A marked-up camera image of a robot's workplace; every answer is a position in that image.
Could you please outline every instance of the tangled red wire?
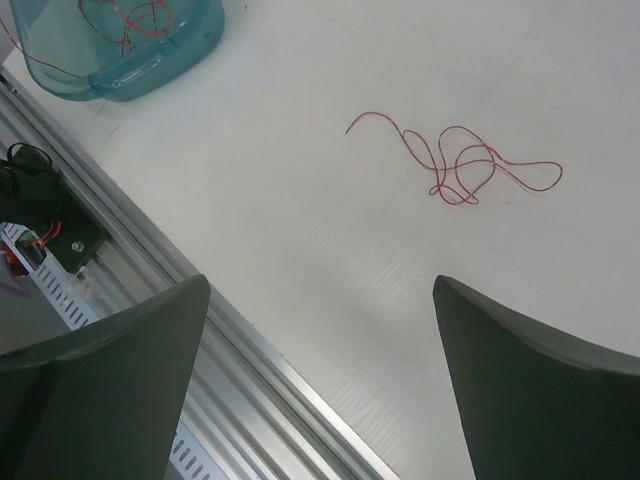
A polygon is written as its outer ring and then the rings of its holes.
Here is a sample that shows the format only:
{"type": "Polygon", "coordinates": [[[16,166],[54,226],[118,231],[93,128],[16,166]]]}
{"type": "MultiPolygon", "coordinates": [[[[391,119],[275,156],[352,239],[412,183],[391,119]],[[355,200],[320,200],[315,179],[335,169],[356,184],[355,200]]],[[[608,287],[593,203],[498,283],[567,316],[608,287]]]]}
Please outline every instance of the tangled red wire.
{"type": "MultiPolygon", "coordinates": [[[[126,53],[129,53],[129,52],[132,52],[133,50],[135,50],[135,45],[134,45],[133,41],[131,40],[131,35],[130,35],[131,29],[134,29],[137,32],[141,33],[142,35],[145,35],[145,36],[148,36],[148,37],[163,37],[163,36],[169,35],[169,32],[171,30],[171,26],[172,26],[172,23],[173,23],[171,12],[169,11],[169,7],[167,6],[167,3],[166,3],[165,0],[151,0],[150,2],[143,3],[141,5],[137,5],[137,6],[135,6],[135,7],[133,7],[131,9],[129,14],[126,14],[125,12],[123,12],[120,9],[120,7],[118,7],[117,0],[78,0],[78,11],[82,15],[84,21],[87,22],[87,24],[89,24],[91,29],[93,31],[95,31],[102,39],[104,39],[105,41],[107,41],[109,43],[120,45],[120,53],[122,54],[122,56],[126,55],[126,53]],[[95,26],[95,24],[91,21],[91,19],[89,18],[89,15],[87,15],[87,13],[85,12],[85,9],[84,9],[85,2],[106,4],[106,5],[110,5],[111,7],[113,7],[113,9],[118,14],[118,16],[124,21],[124,31],[123,31],[123,34],[122,34],[122,38],[119,38],[119,39],[110,38],[108,35],[105,35],[103,32],[101,32],[95,26]],[[156,7],[159,7],[160,10],[163,10],[165,12],[166,26],[164,28],[158,28],[158,10],[156,9],[156,7]],[[143,8],[149,8],[150,11],[148,11],[147,13],[142,14],[140,16],[137,16],[135,18],[132,18],[132,17],[134,17],[136,12],[138,12],[139,10],[141,10],[143,8]],[[139,23],[142,20],[144,20],[146,18],[149,18],[149,17],[151,17],[151,21],[153,23],[153,31],[143,28],[139,23]]],[[[60,67],[58,67],[56,65],[53,65],[51,63],[47,63],[45,61],[39,60],[37,58],[34,58],[31,55],[29,55],[28,53],[26,53],[20,47],[18,42],[13,38],[13,36],[9,32],[9,29],[7,28],[6,24],[2,20],[2,17],[0,17],[0,26],[2,26],[2,28],[5,31],[5,33],[9,36],[9,39],[11,40],[11,43],[13,43],[13,46],[16,47],[20,52],[22,52],[22,54],[25,57],[29,58],[30,60],[32,60],[32,61],[34,61],[36,63],[39,63],[40,65],[45,65],[47,67],[51,67],[51,68],[53,68],[55,70],[58,70],[59,72],[62,72],[64,74],[66,74],[66,75],[69,75],[70,77],[80,78],[80,75],[76,75],[75,73],[71,73],[71,72],[69,72],[69,71],[67,71],[67,70],[65,70],[63,68],[60,68],[60,67]]]]}
{"type": "Polygon", "coordinates": [[[420,164],[422,167],[434,173],[436,177],[436,183],[429,189],[429,195],[439,195],[440,198],[449,205],[460,205],[463,203],[466,203],[469,205],[477,205],[478,203],[480,203],[480,200],[478,199],[476,194],[480,191],[480,189],[486,186],[489,183],[489,181],[491,181],[491,179],[494,177],[497,171],[501,171],[502,173],[506,174],[518,185],[523,187],[525,190],[529,190],[531,192],[546,192],[548,190],[551,190],[560,182],[560,179],[562,178],[562,175],[564,173],[564,169],[562,168],[562,165],[560,165],[557,162],[551,162],[551,161],[511,162],[511,161],[505,160],[505,158],[495,148],[487,144],[480,136],[478,136],[476,133],[474,133],[467,127],[463,127],[460,125],[452,125],[450,127],[445,128],[440,134],[440,136],[438,137],[438,151],[439,151],[438,153],[439,153],[440,161],[442,162],[441,166],[438,166],[436,156],[434,155],[433,151],[431,150],[431,147],[429,146],[425,138],[420,133],[410,129],[400,130],[400,127],[398,127],[398,124],[391,117],[389,117],[388,115],[385,115],[384,113],[372,111],[372,112],[364,112],[358,115],[358,117],[356,117],[356,119],[353,122],[351,122],[351,125],[349,125],[349,128],[347,128],[345,135],[349,134],[351,129],[362,118],[367,116],[381,117],[387,120],[389,123],[391,123],[391,125],[393,125],[393,128],[395,129],[396,133],[402,140],[402,143],[404,143],[405,147],[407,148],[407,150],[409,151],[413,159],[416,162],[418,162],[418,164],[420,164]],[[454,132],[456,130],[471,136],[474,142],[477,142],[477,143],[473,143],[472,145],[468,145],[467,147],[463,148],[460,151],[460,153],[458,153],[455,161],[453,162],[453,165],[450,165],[448,163],[447,156],[444,152],[443,140],[448,133],[454,132]],[[429,158],[426,161],[420,158],[420,156],[416,153],[413,147],[409,144],[409,142],[407,141],[407,135],[413,135],[425,147],[429,155],[429,158]],[[472,160],[462,161],[462,157],[467,152],[470,152],[472,150],[483,150],[488,158],[474,158],[472,160]],[[487,177],[482,182],[480,182],[477,186],[468,187],[460,178],[460,170],[463,169],[464,167],[468,167],[474,164],[489,165],[491,167],[491,170],[490,170],[490,173],[487,175],[487,177]],[[547,166],[552,166],[554,168],[557,168],[558,169],[557,178],[549,186],[541,187],[541,188],[534,187],[524,182],[520,177],[518,177],[515,173],[513,173],[508,168],[508,167],[528,167],[528,166],[534,166],[534,165],[535,166],[547,165],[547,166]],[[451,185],[448,185],[446,183],[447,179],[451,177],[450,175],[451,173],[453,173],[455,176],[457,186],[452,187],[451,185]]]}

